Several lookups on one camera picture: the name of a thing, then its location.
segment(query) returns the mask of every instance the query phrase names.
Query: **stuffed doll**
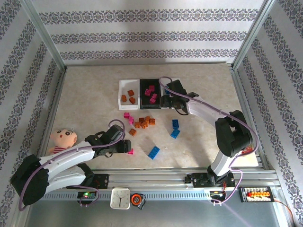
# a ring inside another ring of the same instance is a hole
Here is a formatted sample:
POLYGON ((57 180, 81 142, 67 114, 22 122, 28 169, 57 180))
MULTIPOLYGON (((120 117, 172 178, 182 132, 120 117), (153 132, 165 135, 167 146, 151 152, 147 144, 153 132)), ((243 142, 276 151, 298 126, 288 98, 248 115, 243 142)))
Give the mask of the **stuffed doll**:
POLYGON ((55 143, 54 148, 49 149, 50 154, 57 154, 63 150, 71 148, 77 141, 77 134, 72 130, 61 129, 51 134, 51 139, 55 143))

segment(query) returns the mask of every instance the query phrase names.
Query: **marble surface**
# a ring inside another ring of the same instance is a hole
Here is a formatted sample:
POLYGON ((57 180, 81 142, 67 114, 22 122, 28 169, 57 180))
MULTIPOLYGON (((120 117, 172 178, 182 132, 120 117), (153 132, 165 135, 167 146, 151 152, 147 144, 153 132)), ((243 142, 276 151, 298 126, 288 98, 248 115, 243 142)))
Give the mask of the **marble surface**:
MULTIPOLYGON (((118 109, 120 79, 180 78, 187 92, 194 91, 204 100, 226 111, 241 109, 226 64, 181 65, 127 65, 69 67, 62 90, 53 131, 73 128, 77 143, 99 131, 106 131, 114 119, 123 120, 128 132, 133 126, 123 119, 118 109)), ((175 110, 134 110, 131 116, 150 116, 156 125, 138 129, 132 137, 126 133, 134 148, 134 155, 115 154, 111 158, 98 157, 87 164, 100 168, 152 168, 152 167, 207 167, 218 153, 214 127, 196 116, 181 116, 175 110), (178 138, 170 134, 172 119, 178 119, 181 131, 178 138), (157 146, 160 152, 154 160, 147 155, 157 146)), ((238 166, 257 166, 255 156, 237 162, 238 166)))

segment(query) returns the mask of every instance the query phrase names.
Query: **wallpaper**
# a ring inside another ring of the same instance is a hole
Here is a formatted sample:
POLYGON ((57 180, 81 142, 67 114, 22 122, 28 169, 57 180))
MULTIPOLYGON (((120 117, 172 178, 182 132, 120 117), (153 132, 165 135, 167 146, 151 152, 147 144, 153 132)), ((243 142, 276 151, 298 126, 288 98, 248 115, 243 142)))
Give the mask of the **wallpaper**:
POLYGON ((19 196, 9 183, 37 154, 61 72, 18 0, 0 0, 0 227, 19 196))
POLYGON ((232 63, 263 0, 34 0, 67 65, 232 63))
POLYGON ((238 68, 265 155, 303 226, 303 0, 279 0, 238 68))

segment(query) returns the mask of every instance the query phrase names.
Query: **doll face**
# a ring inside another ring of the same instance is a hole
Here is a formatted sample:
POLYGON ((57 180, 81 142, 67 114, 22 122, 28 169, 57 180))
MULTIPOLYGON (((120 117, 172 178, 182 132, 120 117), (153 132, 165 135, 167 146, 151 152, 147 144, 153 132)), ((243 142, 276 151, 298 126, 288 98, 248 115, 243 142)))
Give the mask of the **doll face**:
POLYGON ((77 141, 77 135, 71 130, 60 129, 51 134, 51 139, 55 145, 61 148, 71 148, 77 141))

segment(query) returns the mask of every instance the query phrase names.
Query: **blue lego brick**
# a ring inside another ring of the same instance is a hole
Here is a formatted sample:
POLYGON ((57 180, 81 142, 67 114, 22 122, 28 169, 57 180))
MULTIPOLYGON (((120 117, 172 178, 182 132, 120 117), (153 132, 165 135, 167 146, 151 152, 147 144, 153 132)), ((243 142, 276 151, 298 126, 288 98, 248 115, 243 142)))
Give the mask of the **blue lego brick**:
POLYGON ((172 128, 178 129, 179 128, 179 121, 178 120, 172 120, 172 128))
POLYGON ((169 94, 170 94, 170 92, 169 92, 168 90, 165 90, 165 93, 166 93, 167 95, 169 95, 169 94))
POLYGON ((153 149, 151 150, 151 152, 149 153, 148 157, 150 157, 151 159, 154 159, 157 155, 157 153, 159 152, 159 148, 157 148, 156 146, 153 147, 153 149))
POLYGON ((179 133, 180 133, 180 130, 174 129, 174 131, 172 131, 172 134, 170 136, 172 138, 176 139, 178 137, 179 133))

